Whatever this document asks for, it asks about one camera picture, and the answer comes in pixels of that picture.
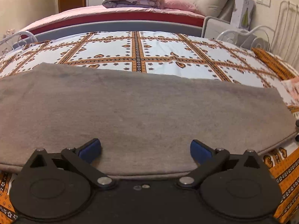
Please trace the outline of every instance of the metal screw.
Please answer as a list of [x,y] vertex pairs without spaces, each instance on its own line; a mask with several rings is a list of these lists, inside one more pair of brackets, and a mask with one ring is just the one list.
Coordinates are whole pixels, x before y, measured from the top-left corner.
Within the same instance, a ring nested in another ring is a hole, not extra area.
[[194,178],[191,177],[181,177],[180,183],[182,184],[192,184],[194,182]]
[[108,185],[112,183],[112,179],[110,179],[109,177],[101,177],[98,178],[98,183],[100,185]]
[[135,189],[135,190],[141,190],[142,187],[140,185],[136,185],[136,186],[133,187],[133,189]]
[[150,188],[150,186],[148,184],[144,184],[141,187],[144,188],[144,189],[149,189]]

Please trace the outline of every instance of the white metal bed frame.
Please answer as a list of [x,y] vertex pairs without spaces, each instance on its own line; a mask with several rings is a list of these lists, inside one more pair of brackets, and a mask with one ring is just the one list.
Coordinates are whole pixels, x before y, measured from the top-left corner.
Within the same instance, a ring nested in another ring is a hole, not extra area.
[[[27,38],[26,40],[25,39],[20,40],[22,35],[26,35],[29,39]],[[16,36],[18,36],[18,39],[15,44],[7,43],[9,40],[11,40],[12,38],[14,38]],[[31,41],[31,43],[38,42],[37,38],[35,37],[35,35],[33,33],[29,32],[29,31],[21,31],[21,32],[17,32],[15,34],[5,37],[3,40],[0,41],[0,46],[3,44],[6,44],[9,47],[11,47],[11,49],[13,50],[17,47],[20,47],[20,43],[21,43],[21,45],[28,44],[29,41]]]
[[[283,12],[282,12],[282,8],[284,7],[285,4],[287,5],[286,17],[283,16]],[[292,11],[295,11],[294,19],[292,19],[292,16],[290,15]],[[246,39],[240,45],[240,47],[242,47],[246,43],[246,41],[250,38],[250,36],[254,35],[257,31],[263,31],[267,36],[267,41],[264,40],[263,44],[258,43],[254,47],[263,48],[275,55],[278,55],[283,60],[286,60],[287,58],[291,57],[292,59],[288,60],[288,63],[291,66],[296,67],[296,66],[298,66],[298,63],[299,63],[299,61],[298,61],[299,41],[298,41],[298,46],[297,46],[297,50],[296,50],[295,54],[292,54],[292,51],[290,50],[290,46],[292,43],[294,43],[296,41],[296,36],[294,36],[294,35],[295,35],[295,31],[296,31],[296,26],[299,26],[299,24],[297,23],[298,12],[299,12],[298,4],[294,4],[294,3],[291,3],[290,1],[284,0],[280,3],[275,30],[273,30],[272,28],[270,28],[268,26],[257,26],[248,32],[245,30],[244,31],[240,31],[240,30],[234,31],[234,30],[229,29],[229,30],[222,32],[217,37],[217,40],[225,41],[224,39],[226,39],[227,42],[230,41],[231,43],[236,45],[238,36],[244,36],[244,37],[246,37]],[[288,24],[291,24],[291,28],[292,28],[291,30],[286,29]],[[282,35],[279,34],[280,28],[283,28]],[[265,29],[268,29],[273,33],[273,39],[271,42],[269,39],[269,35],[265,31]],[[283,42],[283,40],[285,40],[287,38],[289,38],[289,42],[286,43],[285,44],[286,47],[284,47],[284,46],[282,46],[283,45],[282,42]],[[258,39],[258,37],[256,37],[253,40],[252,46],[254,45],[254,43],[256,42],[257,39]]]

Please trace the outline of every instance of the pink bedsheet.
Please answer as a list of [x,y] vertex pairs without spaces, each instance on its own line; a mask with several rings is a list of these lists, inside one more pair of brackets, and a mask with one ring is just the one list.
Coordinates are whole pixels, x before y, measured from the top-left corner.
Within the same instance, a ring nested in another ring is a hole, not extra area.
[[100,14],[108,14],[108,13],[164,13],[164,14],[173,14],[173,15],[184,15],[190,16],[193,18],[202,18],[204,19],[203,15],[196,14],[189,11],[182,11],[182,10],[174,10],[174,9],[155,9],[155,8],[138,8],[138,7],[120,7],[120,8],[105,8],[104,6],[88,6],[88,7],[80,7],[71,10],[64,11],[62,13],[58,13],[41,20],[38,20],[27,27],[21,29],[20,31],[31,31],[37,28],[41,28],[43,26],[54,24],[60,21],[84,17],[84,16],[91,16],[91,15],[100,15]]

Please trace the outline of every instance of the wall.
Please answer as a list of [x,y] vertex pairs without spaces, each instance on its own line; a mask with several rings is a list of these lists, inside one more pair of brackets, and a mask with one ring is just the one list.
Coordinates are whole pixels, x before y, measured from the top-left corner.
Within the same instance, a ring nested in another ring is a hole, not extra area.
[[[271,27],[272,29],[275,29],[276,23],[277,23],[277,18],[278,18],[278,13],[279,13],[279,6],[280,6],[281,1],[283,1],[283,0],[272,0],[270,8],[266,7],[264,5],[256,4],[256,10],[253,15],[251,28],[254,28],[258,25],[267,25],[267,26]],[[299,0],[289,0],[289,1],[299,4]],[[287,6],[284,6],[282,9],[282,13],[284,14],[284,17],[286,17],[286,9],[287,9]],[[280,55],[282,58],[284,58],[285,53],[287,51],[287,47],[289,45],[289,41],[291,38],[291,30],[294,26],[295,14],[296,14],[295,11],[292,11],[292,13],[289,14],[289,19],[288,19],[287,27],[286,27],[286,32],[288,32],[289,34],[287,36],[284,36],[284,38],[281,38],[282,31],[284,28],[284,23],[281,23],[281,21],[279,23],[279,27],[278,27],[279,32],[277,34],[278,37],[276,37],[276,40],[274,42],[273,53]],[[299,21],[296,25],[295,35],[297,34],[297,32],[299,32]],[[299,45],[299,38],[296,39],[296,37],[298,37],[298,36],[293,37],[292,42],[291,42],[291,48],[289,49],[289,52],[291,52],[291,55],[286,57],[286,59],[289,59],[290,63],[293,61],[294,56],[297,51],[297,48],[298,48],[298,45]],[[279,47],[280,41],[282,41],[282,45],[280,47],[280,52],[278,52],[277,49]]]
[[0,39],[8,29],[18,31],[57,12],[56,0],[0,0]]

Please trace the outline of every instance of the wall socket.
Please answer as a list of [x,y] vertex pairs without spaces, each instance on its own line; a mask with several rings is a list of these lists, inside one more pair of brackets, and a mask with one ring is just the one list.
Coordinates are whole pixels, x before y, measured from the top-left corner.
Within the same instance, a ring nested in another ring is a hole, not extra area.
[[262,4],[267,7],[271,7],[271,0],[257,0],[257,4]]

